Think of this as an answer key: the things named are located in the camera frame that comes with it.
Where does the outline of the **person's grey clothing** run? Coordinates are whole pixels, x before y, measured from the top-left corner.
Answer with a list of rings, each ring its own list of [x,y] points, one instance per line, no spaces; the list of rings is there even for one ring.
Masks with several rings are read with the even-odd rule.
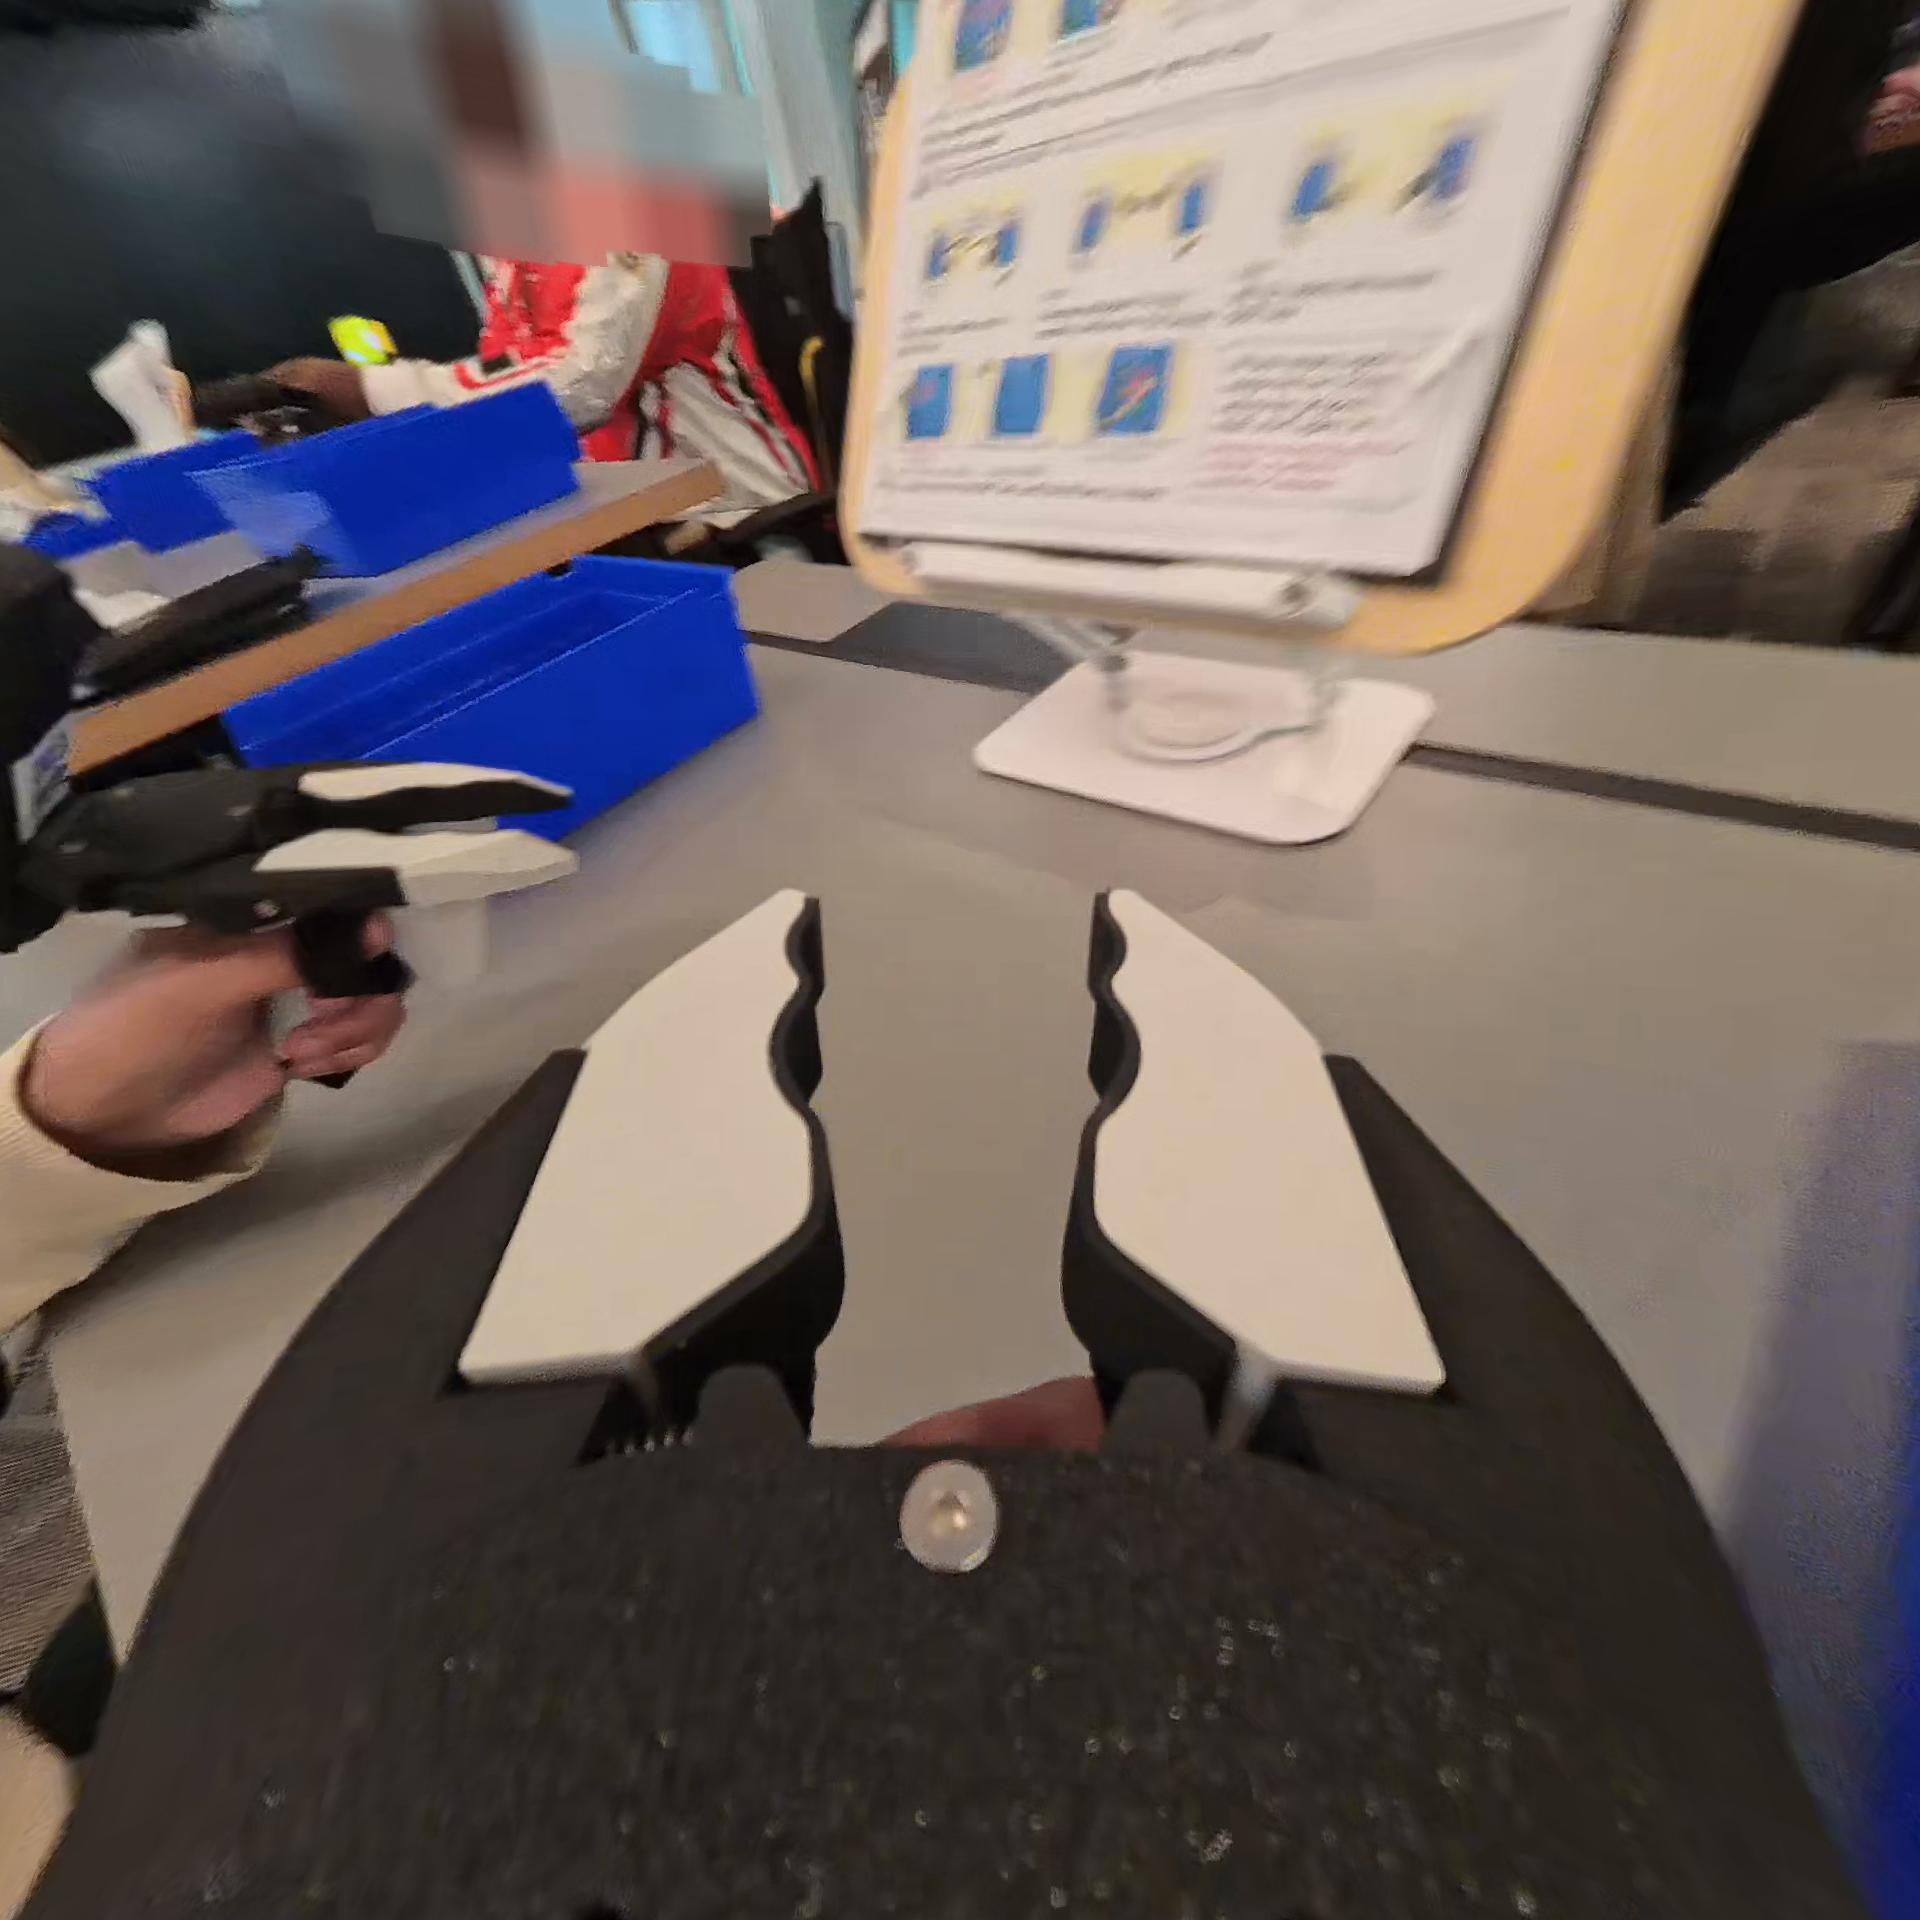
[[[0,1361],[0,1692],[35,1740],[84,1762],[120,1652],[79,1518],[47,1319],[14,1319]]]

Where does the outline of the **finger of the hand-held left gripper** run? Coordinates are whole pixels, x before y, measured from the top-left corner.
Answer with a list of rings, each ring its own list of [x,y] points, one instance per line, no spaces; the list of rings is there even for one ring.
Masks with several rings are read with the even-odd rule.
[[[287,924],[309,991],[402,991],[402,913],[449,913],[457,957],[488,956],[488,904],[571,880],[577,857],[518,827],[324,827],[253,857],[253,904]]]
[[[571,788],[488,762],[299,762],[260,775],[260,830],[420,830],[566,809]]]

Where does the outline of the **wooden edged table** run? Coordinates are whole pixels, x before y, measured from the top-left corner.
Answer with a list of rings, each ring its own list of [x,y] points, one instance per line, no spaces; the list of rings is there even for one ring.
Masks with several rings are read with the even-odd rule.
[[[577,462],[571,480],[577,487],[562,500],[513,516],[408,568],[373,578],[315,578],[307,591],[307,627],[285,636],[189,665],[107,706],[84,706],[71,725],[71,775],[99,775],[120,757],[139,757],[215,725],[234,697],[470,606],[471,595],[566,568],[611,539],[698,516],[722,492],[722,472],[692,458]]]

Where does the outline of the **white paper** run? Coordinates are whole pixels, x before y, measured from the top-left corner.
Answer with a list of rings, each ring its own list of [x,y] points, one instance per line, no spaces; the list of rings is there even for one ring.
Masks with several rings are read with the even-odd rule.
[[[124,325],[84,383],[124,420],[139,448],[176,448],[198,439],[198,400],[159,325]]]

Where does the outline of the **printed instruction sheet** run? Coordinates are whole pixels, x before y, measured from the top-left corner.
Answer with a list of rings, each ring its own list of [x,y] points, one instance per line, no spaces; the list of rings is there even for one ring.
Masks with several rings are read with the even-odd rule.
[[[968,0],[903,76],[857,526],[1422,578],[1622,7]]]

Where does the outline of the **person's left forearm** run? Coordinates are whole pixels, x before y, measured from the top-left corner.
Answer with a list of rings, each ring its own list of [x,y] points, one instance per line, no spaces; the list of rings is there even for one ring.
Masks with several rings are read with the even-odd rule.
[[[183,1171],[99,1168],[28,1114],[24,1073],[35,1038],[41,1023],[3,1045],[0,1080],[0,1338],[84,1281],[139,1228],[253,1177],[285,1114],[275,1094],[240,1125],[198,1139]]]

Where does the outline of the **blue plastic bin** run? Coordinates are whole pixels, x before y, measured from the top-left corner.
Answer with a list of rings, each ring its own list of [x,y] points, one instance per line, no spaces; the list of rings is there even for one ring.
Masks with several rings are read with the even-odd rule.
[[[1784,1203],[1729,1545],[1865,1916],[1920,1916],[1920,1050],[1849,1045]]]
[[[547,385],[408,407],[189,472],[260,553],[379,578],[577,492],[577,431]]]
[[[571,793],[511,816],[589,827],[758,718],[722,568],[586,553],[224,706],[240,762],[492,762]]]
[[[79,497],[99,500],[115,531],[151,553],[230,531],[230,516],[200,487],[215,469],[253,462],[267,444],[250,428],[198,431],[189,444],[130,448],[79,472]]]

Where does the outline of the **wooden document stand white base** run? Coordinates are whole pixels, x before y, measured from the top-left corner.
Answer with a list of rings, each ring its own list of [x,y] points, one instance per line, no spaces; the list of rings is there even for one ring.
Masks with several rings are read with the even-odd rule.
[[[862,581],[1000,615],[1061,657],[1051,687],[972,748],[977,775],[1246,844],[1348,830],[1436,718],[1422,687],[1361,657],[1422,657],[1523,618],[1613,516],[1795,25],[1799,7],[1622,7],[1478,462],[1422,578],[867,539],[857,492],[878,350],[862,320],[885,305],[867,273],[885,263],[903,199],[898,83],[837,516]]]

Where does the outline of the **person's left hand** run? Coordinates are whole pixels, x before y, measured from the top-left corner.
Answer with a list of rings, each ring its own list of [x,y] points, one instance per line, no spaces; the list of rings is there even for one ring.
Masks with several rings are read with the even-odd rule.
[[[287,933],[139,933],[24,1058],[24,1114],[84,1164],[176,1159],[253,1122],[287,1080],[373,1065],[402,993],[324,1001]]]

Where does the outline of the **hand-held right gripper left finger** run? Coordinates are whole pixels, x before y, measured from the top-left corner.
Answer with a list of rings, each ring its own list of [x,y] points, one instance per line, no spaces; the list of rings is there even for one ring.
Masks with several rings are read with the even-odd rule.
[[[689,1433],[704,1380],[758,1367],[807,1426],[841,1304],[822,991],[822,904],[772,888],[586,1038],[460,1386],[617,1380]]]

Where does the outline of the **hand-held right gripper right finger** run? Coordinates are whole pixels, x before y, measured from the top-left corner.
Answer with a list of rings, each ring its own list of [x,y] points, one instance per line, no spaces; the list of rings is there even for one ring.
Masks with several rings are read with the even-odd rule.
[[[1086,924],[1061,1319],[1106,1418],[1187,1380],[1206,1448],[1312,1450],[1295,1393],[1436,1405],[1445,1361],[1320,1034],[1138,888]]]

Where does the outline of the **black device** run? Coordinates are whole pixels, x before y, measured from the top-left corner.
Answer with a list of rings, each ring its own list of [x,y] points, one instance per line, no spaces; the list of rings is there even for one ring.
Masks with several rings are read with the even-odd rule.
[[[250,655],[285,632],[307,627],[307,581],[324,573],[315,548],[253,561],[189,595],[159,599],[124,627],[99,618],[84,642],[71,706],[107,706],[139,687],[175,683],[198,665]]]

